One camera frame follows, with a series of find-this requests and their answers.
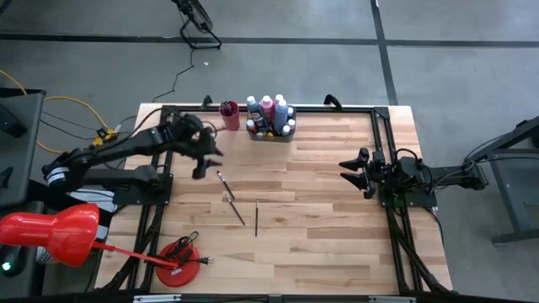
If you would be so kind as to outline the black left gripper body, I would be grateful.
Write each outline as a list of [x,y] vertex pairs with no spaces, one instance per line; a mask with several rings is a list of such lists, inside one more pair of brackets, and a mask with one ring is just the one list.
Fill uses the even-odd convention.
[[205,126],[195,115],[184,115],[180,122],[183,129],[179,153],[194,159],[207,156],[216,144],[216,128],[213,125]]

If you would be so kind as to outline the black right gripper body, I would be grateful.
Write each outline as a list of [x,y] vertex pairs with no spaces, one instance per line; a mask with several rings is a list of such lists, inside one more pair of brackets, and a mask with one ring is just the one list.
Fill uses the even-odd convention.
[[369,189],[375,188],[377,184],[385,183],[388,175],[388,164],[383,151],[374,151],[371,160],[367,164]]

